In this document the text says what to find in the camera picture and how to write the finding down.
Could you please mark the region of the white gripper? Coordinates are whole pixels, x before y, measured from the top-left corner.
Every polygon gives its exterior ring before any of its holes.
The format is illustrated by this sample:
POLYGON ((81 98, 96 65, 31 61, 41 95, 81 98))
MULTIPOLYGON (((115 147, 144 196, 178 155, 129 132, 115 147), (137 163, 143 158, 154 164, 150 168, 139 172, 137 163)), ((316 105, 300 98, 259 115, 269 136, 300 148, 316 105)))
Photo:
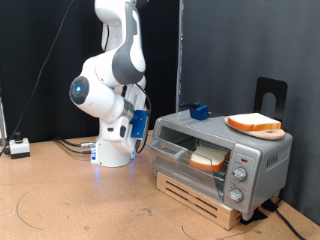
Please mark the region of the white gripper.
POLYGON ((128 87, 125 96, 116 94, 115 119, 101 121, 102 139, 122 152, 137 152, 147 125, 145 101, 146 93, 141 87, 128 87))

